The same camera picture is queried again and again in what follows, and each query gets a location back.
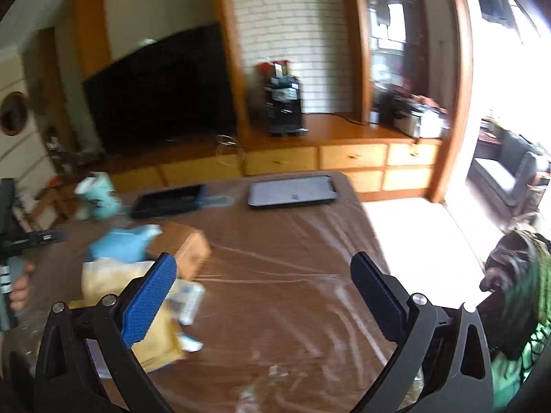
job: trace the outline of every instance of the clothes pile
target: clothes pile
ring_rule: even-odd
[[[551,333],[551,243],[540,234],[513,230],[486,262],[478,306],[491,356],[495,411],[526,380]]]

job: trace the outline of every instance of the cabinet drawer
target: cabinet drawer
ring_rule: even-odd
[[[220,160],[228,166],[216,157],[208,157],[162,165],[161,171],[169,186],[186,186],[241,177],[237,155],[224,155]]]
[[[153,166],[135,169],[122,174],[109,175],[118,193],[131,193],[164,187],[159,169]]]
[[[391,144],[388,151],[389,166],[433,165],[438,146],[434,144]]]
[[[385,144],[354,144],[349,146],[322,146],[321,169],[348,169],[383,166]]]
[[[345,172],[354,191],[357,193],[375,193],[381,190],[383,171]]]
[[[383,191],[398,191],[401,189],[428,188],[432,169],[392,169],[385,173]]]
[[[315,171],[318,157],[315,147],[291,147],[248,152],[245,158],[245,172],[248,176],[273,174],[277,172]]]

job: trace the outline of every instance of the gray armchair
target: gray armchair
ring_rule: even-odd
[[[502,215],[510,217],[527,197],[536,173],[548,166],[532,144],[506,131],[499,158],[474,158],[468,176]]]

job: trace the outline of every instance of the brown box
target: brown box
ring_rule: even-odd
[[[161,253],[170,253],[178,265],[178,278],[193,280],[203,261],[210,256],[210,246],[202,231],[175,222],[161,224],[163,233],[148,246],[147,251],[155,258]]]

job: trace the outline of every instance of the black television screen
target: black television screen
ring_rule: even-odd
[[[147,45],[87,79],[83,87],[107,152],[236,131],[218,23]]]

